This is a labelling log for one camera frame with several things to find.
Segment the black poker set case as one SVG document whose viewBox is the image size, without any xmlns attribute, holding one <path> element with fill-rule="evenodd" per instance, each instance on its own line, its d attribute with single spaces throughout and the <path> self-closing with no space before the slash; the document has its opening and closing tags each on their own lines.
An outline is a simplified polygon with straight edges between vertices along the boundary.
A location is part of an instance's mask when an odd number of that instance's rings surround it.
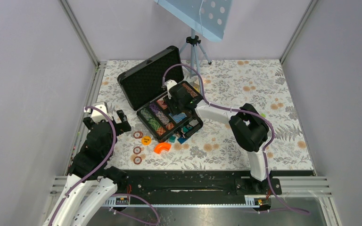
<svg viewBox="0 0 362 226">
<path fill-rule="evenodd" d="M 131 108 L 135 110 L 137 117 L 140 119 L 143 125 L 160 143 L 165 142 L 171 136 L 178 136 L 189 139 L 203 127 L 202 120 L 194 118 L 189 113 L 186 113 L 187 117 L 180 123 L 175 123 L 169 116 L 170 111 L 168 108 L 162 109 L 156 103 L 158 99 L 167 97 L 167 91 L 162 87 L 163 78 L 166 80 L 174 80 L 177 83 L 187 83 L 184 80 L 184 74 L 180 66 L 171 69 L 169 72 L 166 71 L 170 66 L 178 65 L 180 63 L 181 58 L 179 49 L 176 46 L 169 46 L 161 52 L 148 58 L 147 60 L 121 73 L 117 77 L 117 81 Z M 174 124 L 174 128 L 162 136 L 159 136 L 156 133 L 156 131 L 149 125 L 148 121 L 140 113 L 142 109 L 147 109 L 160 123 L 160 125 L 164 127 L 165 125 L 149 108 L 150 103 L 156 104 Z M 183 134 L 182 128 L 187 124 L 193 126 L 193 129 L 188 133 Z"/>
</svg>

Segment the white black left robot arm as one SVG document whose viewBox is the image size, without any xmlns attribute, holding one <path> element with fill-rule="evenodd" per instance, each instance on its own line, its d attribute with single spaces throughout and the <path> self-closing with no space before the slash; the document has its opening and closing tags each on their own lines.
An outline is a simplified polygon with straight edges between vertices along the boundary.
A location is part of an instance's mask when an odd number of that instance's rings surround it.
<svg viewBox="0 0 362 226">
<path fill-rule="evenodd" d="M 117 167 L 107 168 L 114 154 L 117 137 L 131 131 L 126 115 L 116 111 L 120 123 L 105 106 L 90 106 L 83 119 L 89 130 L 68 170 L 66 183 L 45 226 L 85 226 L 105 201 L 113 194 L 127 189 L 127 174 Z"/>
</svg>

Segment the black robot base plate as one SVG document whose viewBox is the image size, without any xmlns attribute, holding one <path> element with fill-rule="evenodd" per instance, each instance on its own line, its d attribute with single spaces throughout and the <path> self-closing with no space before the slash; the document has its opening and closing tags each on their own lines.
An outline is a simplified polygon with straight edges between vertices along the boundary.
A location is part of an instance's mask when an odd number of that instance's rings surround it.
<svg viewBox="0 0 362 226">
<path fill-rule="evenodd" d="M 152 205 L 238 205 L 246 197 L 281 195 L 279 179 L 258 181 L 250 172 L 221 170 L 126 170 L 117 194 Z"/>
</svg>

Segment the blue card deck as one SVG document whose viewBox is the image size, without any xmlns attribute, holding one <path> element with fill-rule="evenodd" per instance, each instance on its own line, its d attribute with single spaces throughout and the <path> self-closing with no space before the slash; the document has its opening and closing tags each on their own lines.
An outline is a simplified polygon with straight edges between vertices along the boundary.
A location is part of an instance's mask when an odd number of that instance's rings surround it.
<svg viewBox="0 0 362 226">
<path fill-rule="evenodd" d="M 185 119 L 187 117 L 187 115 L 185 113 L 180 113 L 180 114 L 171 114 L 171 113 L 169 113 L 169 116 L 177 124 L 180 123 L 183 119 Z"/>
</svg>

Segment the black all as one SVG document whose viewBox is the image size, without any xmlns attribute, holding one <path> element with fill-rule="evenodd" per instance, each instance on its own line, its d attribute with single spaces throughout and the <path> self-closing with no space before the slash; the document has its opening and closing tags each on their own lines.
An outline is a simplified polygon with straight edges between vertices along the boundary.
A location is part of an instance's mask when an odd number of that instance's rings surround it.
<svg viewBox="0 0 362 226">
<path fill-rule="evenodd" d="M 162 109 L 166 109 L 167 108 L 167 105 L 165 103 L 165 100 L 164 98 L 160 98 L 156 101 L 156 103 L 162 108 Z"/>
</svg>

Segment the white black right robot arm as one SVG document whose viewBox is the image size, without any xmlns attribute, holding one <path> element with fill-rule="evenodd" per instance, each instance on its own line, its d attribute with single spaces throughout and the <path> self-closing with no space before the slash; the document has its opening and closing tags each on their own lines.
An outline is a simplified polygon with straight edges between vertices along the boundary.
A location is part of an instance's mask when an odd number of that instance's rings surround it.
<svg viewBox="0 0 362 226">
<path fill-rule="evenodd" d="M 230 126 L 237 144 L 247 152 L 250 163 L 251 187 L 258 194 L 276 195 L 271 182 L 266 147 L 273 141 L 268 132 L 272 125 L 251 104 L 240 108 L 227 108 L 206 100 L 204 93 L 197 93 L 187 83 L 169 80 L 163 83 L 167 91 L 165 104 L 172 114 L 189 113 L 196 119 L 209 119 Z"/>
</svg>

